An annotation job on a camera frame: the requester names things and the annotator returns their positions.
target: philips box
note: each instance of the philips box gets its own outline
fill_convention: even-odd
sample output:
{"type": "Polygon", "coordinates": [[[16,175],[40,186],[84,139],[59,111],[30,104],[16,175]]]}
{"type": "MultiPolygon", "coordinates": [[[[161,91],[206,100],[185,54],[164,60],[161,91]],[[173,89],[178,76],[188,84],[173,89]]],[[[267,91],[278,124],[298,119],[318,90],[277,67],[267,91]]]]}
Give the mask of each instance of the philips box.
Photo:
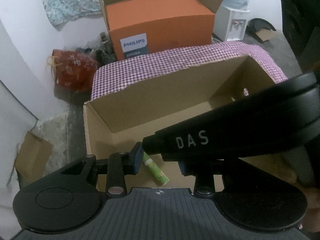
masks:
{"type": "Polygon", "coordinates": [[[117,60],[210,44],[222,0],[100,0],[117,60]]]}

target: yellow string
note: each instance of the yellow string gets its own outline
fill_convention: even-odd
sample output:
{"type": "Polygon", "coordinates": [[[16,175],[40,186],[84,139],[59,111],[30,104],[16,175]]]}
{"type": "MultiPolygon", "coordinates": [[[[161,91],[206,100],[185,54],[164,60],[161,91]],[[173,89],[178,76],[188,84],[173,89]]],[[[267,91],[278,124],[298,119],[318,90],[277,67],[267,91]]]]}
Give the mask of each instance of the yellow string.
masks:
{"type": "Polygon", "coordinates": [[[49,57],[47,57],[47,66],[51,67],[51,76],[52,76],[53,80],[55,80],[55,76],[56,76],[56,73],[57,73],[57,66],[62,65],[62,63],[56,64],[56,62],[54,60],[56,57],[57,56],[49,56],[49,57]]]}

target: gingham cloth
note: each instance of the gingham cloth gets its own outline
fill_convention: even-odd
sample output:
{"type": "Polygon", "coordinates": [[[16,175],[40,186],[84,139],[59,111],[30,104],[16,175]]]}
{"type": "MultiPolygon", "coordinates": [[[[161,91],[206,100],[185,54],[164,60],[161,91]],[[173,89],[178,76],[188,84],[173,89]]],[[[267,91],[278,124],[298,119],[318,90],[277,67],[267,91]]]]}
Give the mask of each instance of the gingham cloth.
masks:
{"type": "Polygon", "coordinates": [[[138,81],[207,63],[251,56],[275,83],[287,80],[269,54],[257,45],[226,41],[205,46],[170,49],[111,63],[98,69],[91,101],[124,90],[138,81]]]}

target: black plastic part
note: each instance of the black plastic part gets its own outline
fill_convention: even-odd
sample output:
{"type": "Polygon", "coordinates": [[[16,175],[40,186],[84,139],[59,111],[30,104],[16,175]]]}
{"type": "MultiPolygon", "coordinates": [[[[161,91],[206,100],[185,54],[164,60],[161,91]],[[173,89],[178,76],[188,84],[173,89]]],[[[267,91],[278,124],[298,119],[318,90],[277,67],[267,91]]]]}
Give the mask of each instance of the black plastic part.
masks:
{"type": "Polygon", "coordinates": [[[122,160],[121,160],[120,153],[111,154],[109,157],[109,164],[108,164],[108,175],[107,175],[107,183],[106,183],[106,194],[109,197],[123,197],[127,194],[127,187],[125,185],[124,179],[124,171],[122,167],[122,160]],[[110,189],[118,188],[116,194],[112,194],[110,189]]]}
{"type": "Polygon", "coordinates": [[[320,188],[320,135],[305,145],[313,169],[316,187],[320,188]]]}
{"type": "Polygon", "coordinates": [[[199,198],[211,198],[215,193],[212,165],[210,163],[196,167],[196,181],[193,195],[199,198]]]}
{"type": "MultiPolygon", "coordinates": [[[[179,162],[179,168],[183,176],[196,176],[199,171],[202,170],[203,163],[186,163],[179,162]]],[[[210,162],[212,174],[222,175],[224,170],[224,161],[215,160],[210,162]]]]}
{"type": "Polygon", "coordinates": [[[198,162],[286,151],[320,134],[320,94],[313,73],[276,84],[143,139],[164,161],[198,162]]]}
{"type": "Polygon", "coordinates": [[[314,28],[320,26],[320,0],[281,0],[281,4],[283,34],[300,63],[314,28]]]}
{"type": "Polygon", "coordinates": [[[274,26],[268,21],[260,18],[254,18],[248,22],[246,32],[249,32],[252,37],[262,43],[264,41],[256,34],[256,32],[260,31],[261,29],[276,31],[274,26]]]}
{"type": "Polygon", "coordinates": [[[115,153],[96,160],[87,155],[26,186],[13,201],[22,228],[47,233],[73,230],[91,220],[108,198],[126,195],[124,175],[139,172],[143,158],[141,142],[130,153],[115,153]],[[98,192],[99,174],[107,174],[107,189],[121,187],[120,194],[98,192]]]}
{"type": "Polygon", "coordinates": [[[228,181],[214,200],[227,219],[257,232],[299,227],[308,205],[299,189],[240,159],[226,159],[224,166],[228,181]]]}
{"type": "Polygon", "coordinates": [[[81,158],[21,189],[13,210],[22,228],[39,232],[72,230],[96,215],[101,198],[87,181],[95,156],[81,158]]]}
{"type": "Polygon", "coordinates": [[[22,231],[14,240],[308,240],[292,228],[276,233],[253,232],[227,220],[210,199],[195,198],[185,188],[133,188],[109,199],[90,223],[56,235],[22,231]]]}

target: flattened cardboard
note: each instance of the flattened cardboard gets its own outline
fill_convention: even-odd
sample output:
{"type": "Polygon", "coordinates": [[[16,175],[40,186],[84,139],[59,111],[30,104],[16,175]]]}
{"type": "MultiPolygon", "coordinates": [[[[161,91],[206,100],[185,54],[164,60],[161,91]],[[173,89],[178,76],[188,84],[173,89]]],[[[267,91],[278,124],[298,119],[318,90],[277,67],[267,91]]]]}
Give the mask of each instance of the flattened cardboard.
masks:
{"type": "MultiPolygon", "coordinates": [[[[256,93],[274,84],[251,57],[204,64],[165,76],[137,82],[84,105],[88,154],[108,158],[118,151],[130,151],[134,144],[155,131],[244,97],[244,88],[256,93]]],[[[195,177],[181,175],[176,162],[152,159],[169,177],[164,187],[194,187],[195,177]]],[[[105,190],[106,176],[97,188],[105,190]]],[[[131,187],[159,187],[142,165],[140,173],[126,176],[131,187]]]]}
{"type": "Polygon", "coordinates": [[[273,30],[261,29],[260,31],[256,32],[256,35],[262,40],[267,41],[276,36],[276,32],[273,30]]]}
{"type": "Polygon", "coordinates": [[[53,145],[27,132],[14,163],[16,170],[31,183],[40,179],[53,145]]]}

